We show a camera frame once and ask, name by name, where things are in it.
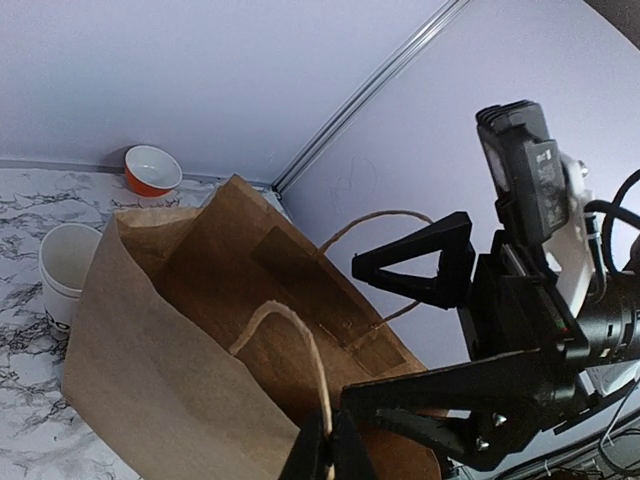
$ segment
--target black cable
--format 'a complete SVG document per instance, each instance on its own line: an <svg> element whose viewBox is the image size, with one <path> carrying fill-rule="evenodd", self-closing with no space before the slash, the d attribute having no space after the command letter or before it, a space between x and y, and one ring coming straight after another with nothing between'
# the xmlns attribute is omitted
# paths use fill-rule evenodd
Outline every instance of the black cable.
<svg viewBox="0 0 640 480"><path fill-rule="evenodd" d="M631 462L629 465L627 465L627 466L626 466L626 467L624 467L624 468L631 468L631 467L635 467L635 466L636 466L636 465L638 465L639 463L640 463L640 459L636 460L635 462ZM618 474L618 473L616 473L616 472L613 472L613 473L611 473L611 474L607 475L606 477L604 477L602 480L609 480L609 479L611 479L611 478L615 477L616 475L619 475L619 474Z"/></svg>
<svg viewBox="0 0 640 480"><path fill-rule="evenodd" d="M581 470L578 468L567 468L567 467L552 467L549 469L550 472L560 471L560 472L568 472L571 473L574 477L579 477L580 474L585 475L587 477L591 477L593 475L597 476L599 480L604 480L604 472L602 470L590 469L590 470ZM546 478L548 474L543 474L539 479Z"/></svg>
<svg viewBox="0 0 640 480"><path fill-rule="evenodd" d="M587 243L589 244L591 259L595 268L592 285L595 288L592 292L589 292L589 302L598 303L607 293L607 274L602 258L602 242L595 212L585 213L584 222L587 227Z"/></svg>
<svg viewBox="0 0 640 480"><path fill-rule="evenodd" d="M620 406L618 406L616 413L611 418L611 422L609 423L607 430L605 430L604 434L600 438L600 441L598 442L598 453L600 453L600 456L605 461L605 463L609 466L609 468L611 468L611 470L625 477L636 477L640 475L640 468L630 469L629 467L621 467L620 465L618 465L616 462L614 462L611 459L609 454L606 452L604 448L604 443L607 441L607 439L609 438L609 435L615 428L616 423L618 422L618 418L620 417L620 413L622 412L622 409L624 408L629 398L631 398L631 394L635 391L636 388L638 388L638 385L640 385L640 378L635 380L633 387L629 389L627 394L624 396L624 398L620 402ZM621 432L619 435L616 435L615 438L634 436L634 435L640 435L640 429L630 428L628 430Z"/></svg>
<svg viewBox="0 0 640 480"><path fill-rule="evenodd" d="M627 178L624 183L620 186L618 191L616 192L616 196L613 197L613 201L611 202L613 205L620 206L622 204L622 200L624 200L627 192L633 187L636 183L640 181L640 170L636 170L629 178ZM611 215L606 215L604 217L604 221L602 222L602 243L603 243L603 253L604 253L604 264L609 270L611 275L618 275L620 272L616 268L613 262L613 253L611 251L611 235L613 232L613 221L614 218Z"/></svg>
<svg viewBox="0 0 640 480"><path fill-rule="evenodd" d="M624 417L620 423L621 425L617 427L617 429L622 429L630 424L635 424L640 420L640 408L634 410L632 413L628 414ZM638 430L635 428L628 428L627 430ZM532 468L534 465L540 465L545 462L563 462L563 463L571 463L577 458L580 458L582 455L586 454L588 449L596 447L597 442L600 440L602 433L594 433L593 435L588 436L587 438L583 438L582 440L578 440L576 442L571 443L570 445L566 445L564 447L558 448L553 452L548 452L543 455L539 455L531 460L527 460L520 465L516 465L515 467L511 467L504 472L500 473L494 480L507 480L510 478L514 478L517 475L520 475L527 468ZM631 465L628 465L627 468L632 467L640 463L640 460L637 462L633 462Z"/></svg>
<svg viewBox="0 0 640 480"><path fill-rule="evenodd" d="M607 202L605 200L592 200L584 206L584 213L589 212L605 213L608 216L611 216L618 220L622 220L624 223L640 230L640 216L627 210L626 208L621 207L620 205L614 205L613 203Z"/></svg>

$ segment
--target white marble surface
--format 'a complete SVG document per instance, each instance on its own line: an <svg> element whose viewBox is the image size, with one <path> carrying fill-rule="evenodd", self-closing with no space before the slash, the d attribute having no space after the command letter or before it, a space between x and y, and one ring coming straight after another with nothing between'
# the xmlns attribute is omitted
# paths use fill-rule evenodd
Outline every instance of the white marble surface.
<svg viewBox="0 0 640 480"><path fill-rule="evenodd" d="M0 169L0 479L140 478L60 393L67 341L45 318L38 246L64 222L101 230L117 208L200 205L214 189L186 180L176 192L147 200L118 175ZM277 203L272 193L265 196Z"/></svg>

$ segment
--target paper bag handle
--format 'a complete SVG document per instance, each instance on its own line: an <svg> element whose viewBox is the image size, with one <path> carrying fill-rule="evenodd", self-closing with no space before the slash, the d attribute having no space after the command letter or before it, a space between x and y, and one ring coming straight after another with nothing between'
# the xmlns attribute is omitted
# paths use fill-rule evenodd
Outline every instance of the paper bag handle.
<svg viewBox="0 0 640 480"><path fill-rule="evenodd" d="M432 224L433 220L431 220L431 218L429 218L427 215L420 213L420 212L415 212L413 210L380 210L377 212L372 212L372 213L368 213L367 215L363 215L360 218L356 218L354 221L350 222L349 224L347 224L344 228L341 228L340 230L338 230L333 236L331 236L331 238L329 238L329 240L327 240L326 242L324 242L320 248L318 248L318 250L316 250L316 253L314 254L315 258L321 257L323 256L325 253L327 253L327 250L329 250L329 248L336 243L338 240L340 240L345 234L347 234L353 227L360 225L361 223L367 222L369 220L373 220L374 218L378 218L378 217L384 217L387 215L408 215L410 217L415 217L418 218L420 220L423 220L425 222L427 222L428 224ZM380 323L380 325L384 325L385 323L394 320L398 317L401 317L402 315L404 315L407 312L410 312L411 310L413 310L414 308L416 308L418 305L420 305L420 302L418 300L415 300L413 302L411 302L410 304L402 307L400 310L397 310L395 312L393 312L390 315L387 315L386 317L384 317L382 319L382 323Z"/></svg>
<svg viewBox="0 0 640 480"><path fill-rule="evenodd" d="M316 345L316 341L313 338L313 333L311 333L309 327L300 320L300 317L296 312L275 300L269 300L268 302L263 303L255 312L253 312L253 315L251 316L251 319L244 331L240 334L238 340L236 340L229 348L229 353L235 357L247 342L251 340L251 337L256 333L256 330L262 321L272 313L278 313L289 320L296 327L300 335L302 335L304 342L309 348L311 363L313 365L313 373L318 385L318 395L320 396L322 426L325 438L328 440L331 438L331 432L333 431L333 419L331 413L331 400L329 399L329 386L327 385L327 375L324 370L322 358L320 357L318 345ZM335 468L333 465L328 469L326 478L327 480L333 480L335 478Z"/></svg>

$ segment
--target white paper cup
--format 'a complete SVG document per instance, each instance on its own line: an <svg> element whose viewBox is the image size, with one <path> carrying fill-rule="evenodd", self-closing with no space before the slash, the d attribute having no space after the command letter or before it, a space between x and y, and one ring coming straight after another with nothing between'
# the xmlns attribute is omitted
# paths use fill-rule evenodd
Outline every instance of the white paper cup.
<svg viewBox="0 0 640 480"><path fill-rule="evenodd" d="M86 225L65 223L49 231L40 244L44 308L49 323L61 332L71 329L101 236Z"/></svg>

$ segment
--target screw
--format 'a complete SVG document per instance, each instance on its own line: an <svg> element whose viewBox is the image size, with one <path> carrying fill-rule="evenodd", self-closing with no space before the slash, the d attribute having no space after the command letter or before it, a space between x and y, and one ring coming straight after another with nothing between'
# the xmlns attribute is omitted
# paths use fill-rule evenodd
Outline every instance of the screw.
<svg viewBox="0 0 640 480"><path fill-rule="evenodd" d="M501 427L502 425L507 423L507 417L505 417L504 415L500 415L499 413L494 413L491 418L493 419L494 427Z"/></svg>
<svg viewBox="0 0 640 480"><path fill-rule="evenodd" d="M578 165L580 165L580 173L582 173L582 178L589 175L589 167L582 160L578 160Z"/></svg>
<svg viewBox="0 0 640 480"><path fill-rule="evenodd" d="M489 450L489 442L485 442L482 437L476 438L476 450L478 450L479 452Z"/></svg>

